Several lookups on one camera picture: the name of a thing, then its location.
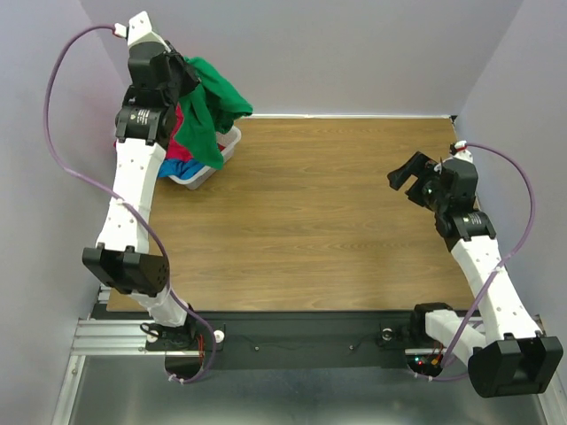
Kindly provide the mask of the green t shirt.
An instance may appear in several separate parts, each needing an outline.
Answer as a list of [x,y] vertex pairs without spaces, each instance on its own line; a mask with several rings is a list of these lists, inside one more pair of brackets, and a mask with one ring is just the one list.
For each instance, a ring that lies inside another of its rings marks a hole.
[[249,117],[252,105],[213,65],[200,57],[185,58],[199,78],[199,85],[178,104],[191,106],[190,123],[182,127],[192,157],[206,166],[223,168],[216,135],[225,135],[236,120]]

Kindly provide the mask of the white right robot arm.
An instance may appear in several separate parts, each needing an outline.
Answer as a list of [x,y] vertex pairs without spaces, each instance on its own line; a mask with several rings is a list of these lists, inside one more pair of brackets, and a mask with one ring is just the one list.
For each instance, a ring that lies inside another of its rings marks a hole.
[[445,303],[416,305],[408,335],[418,345],[442,346],[434,375],[443,380],[451,359],[482,398],[542,394],[563,357],[555,336],[546,336],[524,308],[506,269],[496,232],[488,215],[476,207],[478,171],[472,156],[460,151],[442,161],[417,152],[389,175],[392,186],[409,176],[416,181],[408,199],[433,212],[439,235],[462,270],[474,301],[459,315]]

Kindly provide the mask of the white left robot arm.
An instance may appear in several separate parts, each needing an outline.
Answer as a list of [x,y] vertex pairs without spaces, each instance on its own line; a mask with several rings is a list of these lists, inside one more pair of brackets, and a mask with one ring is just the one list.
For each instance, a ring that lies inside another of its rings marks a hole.
[[82,262],[101,283],[134,299],[152,317],[141,326],[148,347],[184,351],[196,342],[198,329],[190,306],[172,292],[168,259],[150,252],[148,223],[178,100],[199,81],[147,12],[116,26],[115,33],[127,41],[131,83],[115,119],[112,199],[96,245],[84,249]]

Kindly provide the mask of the red t shirt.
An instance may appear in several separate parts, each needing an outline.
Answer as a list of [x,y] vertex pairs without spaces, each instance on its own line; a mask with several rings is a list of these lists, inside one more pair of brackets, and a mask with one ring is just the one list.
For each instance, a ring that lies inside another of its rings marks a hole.
[[166,158],[192,158],[182,127],[190,123],[191,106],[142,107],[123,105],[115,117],[116,143],[134,140],[141,146],[159,146]]

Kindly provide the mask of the white plastic laundry basket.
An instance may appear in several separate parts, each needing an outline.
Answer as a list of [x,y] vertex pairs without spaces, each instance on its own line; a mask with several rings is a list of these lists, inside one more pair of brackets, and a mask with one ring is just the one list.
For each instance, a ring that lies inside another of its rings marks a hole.
[[[240,142],[242,133],[238,127],[233,127],[226,135],[218,133],[217,145],[222,147],[221,154],[223,165],[226,165],[233,157],[237,144]],[[189,190],[198,189],[209,177],[217,172],[217,169],[210,166],[202,166],[197,172],[187,179],[170,175],[169,179]]]

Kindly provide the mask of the blue t shirt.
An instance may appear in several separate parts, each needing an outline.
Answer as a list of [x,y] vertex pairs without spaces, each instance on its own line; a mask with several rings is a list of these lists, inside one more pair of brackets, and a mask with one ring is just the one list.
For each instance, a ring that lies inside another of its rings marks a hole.
[[176,158],[165,159],[159,168],[158,177],[174,176],[181,180],[189,180],[204,167],[206,167],[205,164],[195,159],[189,161],[182,161]]

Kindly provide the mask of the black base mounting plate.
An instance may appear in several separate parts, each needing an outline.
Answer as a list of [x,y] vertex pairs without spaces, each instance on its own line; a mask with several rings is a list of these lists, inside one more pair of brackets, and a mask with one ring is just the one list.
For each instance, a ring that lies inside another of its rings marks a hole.
[[410,311],[205,312],[185,328],[141,324],[145,348],[189,378],[218,370],[381,367],[441,372],[439,343],[412,328]]

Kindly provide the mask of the aluminium frame rail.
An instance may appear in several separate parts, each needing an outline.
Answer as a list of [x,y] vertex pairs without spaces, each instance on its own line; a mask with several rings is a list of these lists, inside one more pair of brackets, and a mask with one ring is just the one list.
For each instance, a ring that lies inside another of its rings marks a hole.
[[78,320],[76,324],[70,356],[51,421],[53,424],[71,422],[87,359],[145,353],[144,336],[138,325],[148,320],[149,315],[142,312],[108,310],[110,295],[109,289],[100,287],[89,315]]

